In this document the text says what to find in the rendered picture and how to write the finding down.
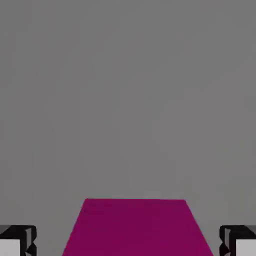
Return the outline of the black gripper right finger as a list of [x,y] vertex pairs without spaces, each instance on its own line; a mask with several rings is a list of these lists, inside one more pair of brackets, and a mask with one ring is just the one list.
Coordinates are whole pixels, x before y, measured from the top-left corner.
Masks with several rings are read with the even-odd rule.
[[222,225],[219,256],[256,256],[256,225]]

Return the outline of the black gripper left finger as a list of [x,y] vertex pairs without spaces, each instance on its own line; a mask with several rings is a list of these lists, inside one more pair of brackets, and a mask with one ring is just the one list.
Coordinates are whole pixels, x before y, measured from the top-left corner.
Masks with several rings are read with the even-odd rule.
[[34,225],[0,225],[0,256],[37,256]]

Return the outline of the large magenta box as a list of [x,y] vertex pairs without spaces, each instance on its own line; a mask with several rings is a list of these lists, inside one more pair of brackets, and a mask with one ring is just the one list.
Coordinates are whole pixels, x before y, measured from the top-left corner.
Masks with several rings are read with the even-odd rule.
[[213,256],[181,199],[85,199],[62,256]]

